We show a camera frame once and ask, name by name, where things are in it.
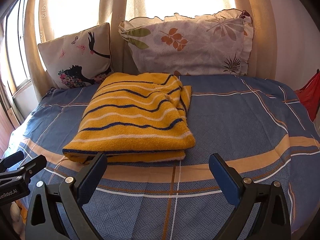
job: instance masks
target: red cloth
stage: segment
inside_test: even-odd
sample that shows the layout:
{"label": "red cloth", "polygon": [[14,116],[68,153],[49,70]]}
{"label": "red cloth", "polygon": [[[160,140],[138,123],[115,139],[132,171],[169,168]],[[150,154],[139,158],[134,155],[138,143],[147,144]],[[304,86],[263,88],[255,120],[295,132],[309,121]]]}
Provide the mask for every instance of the red cloth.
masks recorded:
{"label": "red cloth", "polygon": [[300,102],[307,109],[311,121],[316,118],[320,106],[320,71],[301,89],[296,90]]}

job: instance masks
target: white pillow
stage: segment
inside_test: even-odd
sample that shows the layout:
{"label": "white pillow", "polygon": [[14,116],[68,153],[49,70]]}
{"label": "white pillow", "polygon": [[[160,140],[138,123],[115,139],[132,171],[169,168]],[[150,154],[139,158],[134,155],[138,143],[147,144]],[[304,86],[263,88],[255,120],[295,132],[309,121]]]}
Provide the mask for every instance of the white pillow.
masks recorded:
{"label": "white pillow", "polygon": [[143,72],[174,75],[245,75],[252,50],[252,19],[246,11],[223,10],[164,21],[138,17],[121,22],[119,33]]}
{"label": "white pillow", "polygon": [[112,73],[108,23],[38,44],[54,82],[62,89],[102,83]]}

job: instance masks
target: window frame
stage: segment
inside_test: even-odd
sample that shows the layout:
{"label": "window frame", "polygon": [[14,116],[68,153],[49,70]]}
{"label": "window frame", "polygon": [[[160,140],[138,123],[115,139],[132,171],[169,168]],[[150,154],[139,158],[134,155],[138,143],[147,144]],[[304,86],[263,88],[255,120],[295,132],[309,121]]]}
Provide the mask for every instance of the window frame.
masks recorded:
{"label": "window frame", "polygon": [[[19,45],[20,59],[21,59],[21,62],[22,62],[24,74],[26,76],[26,79],[18,86],[17,86],[17,84],[16,84],[16,82],[14,80],[14,76],[13,76],[12,69],[11,69],[10,57],[9,57],[9,52],[8,52],[8,35],[7,35],[8,34],[7,33],[8,17],[11,14],[13,8],[17,5],[17,3],[19,3],[18,15],[17,15],[17,39],[18,39],[18,45]],[[17,0],[11,6],[11,8],[9,9],[9,11],[7,13],[6,21],[5,21],[5,48],[6,48],[6,54],[7,54],[7,62],[8,62],[8,66],[9,66],[10,76],[11,76],[12,82],[13,82],[15,88],[16,88],[16,91],[21,89],[24,85],[26,85],[30,81],[30,78],[28,77],[28,75],[26,73],[26,67],[28,67],[28,66],[25,66],[25,64],[23,62],[23,59],[22,59],[22,52],[21,52],[21,46],[20,46],[21,40],[19,39],[20,36],[24,37],[24,21],[23,21],[23,19],[24,19],[24,13],[25,13],[24,12],[25,3],[26,3],[26,0]],[[22,33],[19,32],[19,16],[20,16],[20,13],[22,13],[22,23],[20,23],[20,24],[22,24]]]}

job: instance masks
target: window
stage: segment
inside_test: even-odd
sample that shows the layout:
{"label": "window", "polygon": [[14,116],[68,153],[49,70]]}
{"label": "window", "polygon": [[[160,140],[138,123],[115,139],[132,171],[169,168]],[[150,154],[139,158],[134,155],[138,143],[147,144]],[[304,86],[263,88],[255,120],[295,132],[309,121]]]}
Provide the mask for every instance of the window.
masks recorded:
{"label": "window", "polygon": [[24,19],[27,0],[17,0],[7,15],[5,25],[5,45],[11,78],[20,89],[30,80],[24,47]]}

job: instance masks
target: ruffled pillowcase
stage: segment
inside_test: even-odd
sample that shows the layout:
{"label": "ruffled pillowcase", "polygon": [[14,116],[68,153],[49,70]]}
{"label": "ruffled pillowcase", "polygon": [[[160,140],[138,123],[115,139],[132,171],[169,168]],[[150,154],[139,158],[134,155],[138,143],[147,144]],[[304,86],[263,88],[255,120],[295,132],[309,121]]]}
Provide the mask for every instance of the ruffled pillowcase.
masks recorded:
{"label": "ruffled pillowcase", "polygon": [[223,10],[188,18],[175,14],[121,22],[140,71],[175,75],[245,75],[252,50],[252,18],[246,11]]}

